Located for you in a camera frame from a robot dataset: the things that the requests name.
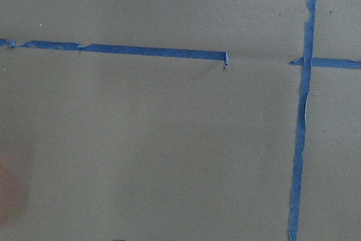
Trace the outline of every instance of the tape strip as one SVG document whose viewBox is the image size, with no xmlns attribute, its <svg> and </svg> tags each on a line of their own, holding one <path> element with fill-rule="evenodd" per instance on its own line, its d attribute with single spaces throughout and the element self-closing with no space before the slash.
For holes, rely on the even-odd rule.
<svg viewBox="0 0 361 241">
<path fill-rule="evenodd" d="M 311 63 L 314 45 L 315 10 L 316 0 L 307 0 L 310 19 L 306 23 L 305 45 L 303 48 L 303 69 L 301 76 L 301 93 L 298 103 L 296 149 L 294 153 L 292 191 L 289 211 L 289 240 L 297 240 L 298 215 L 300 212 L 301 181 L 303 168 L 303 150 L 306 138 L 306 107 L 310 91 Z"/>
<path fill-rule="evenodd" d="M 304 59 L 299 58 L 292 62 L 290 65 L 302 66 Z M 350 59 L 324 59 L 324 58 L 312 58 L 312 66 L 314 67 L 330 67 L 330 68 L 344 68 L 344 69 L 360 69 L 361 62 L 356 62 Z"/>
<path fill-rule="evenodd" d="M 110 54 L 222 60 L 224 61 L 225 67 L 229 65 L 229 61 L 230 61 L 227 52 L 219 52 L 219 51 L 169 49 L 169 48 L 137 47 L 137 46 L 121 46 L 121 45 L 97 45 L 94 43 L 88 46 L 81 46 L 80 43 L 75 43 L 75 42 L 50 42 L 50 41 L 30 41 L 30 42 L 26 42 L 23 45 L 16 46 L 15 40 L 11 40 L 9 42 L 6 39 L 0 39 L 0 46 L 2 45 L 8 45 L 8 47 L 24 47 L 24 48 L 35 47 L 39 49 L 87 51 L 87 52 L 101 52 L 101 53 L 110 53 Z"/>
</svg>

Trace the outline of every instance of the peeled tape edge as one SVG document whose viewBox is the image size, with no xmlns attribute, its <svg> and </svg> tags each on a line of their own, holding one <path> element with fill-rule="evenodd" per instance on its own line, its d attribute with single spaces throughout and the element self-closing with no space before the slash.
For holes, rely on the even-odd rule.
<svg viewBox="0 0 361 241">
<path fill-rule="evenodd" d="M 0 46 L 7 45 L 8 47 L 23 47 L 50 50 L 67 50 L 67 51 L 85 51 L 85 52 L 100 52 L 111 54 L 128 54 L 128 55 L 143 55 L 143 56 L 162 56 L 171 58 L 187 58 L 187 59 L 209 59 L 222 60 L 224 67 L 229 65 L 229 57 L 227 52 L 220 51 L 205 51 L 205 50 L 187 50 L 187 49 L 170 49 L 170 48 L 156 48 L 156 47 L 138 47 L 138 46 L 121 46 L 121 45 L 100 45 L 92 43 L 88 46 L 82 46 L 75 42 L 51 42 L 51 41 L 29 41 L 23 45 L 16 45 L 14 39 L 8 41 L 0 39 Z"/>
</svg>

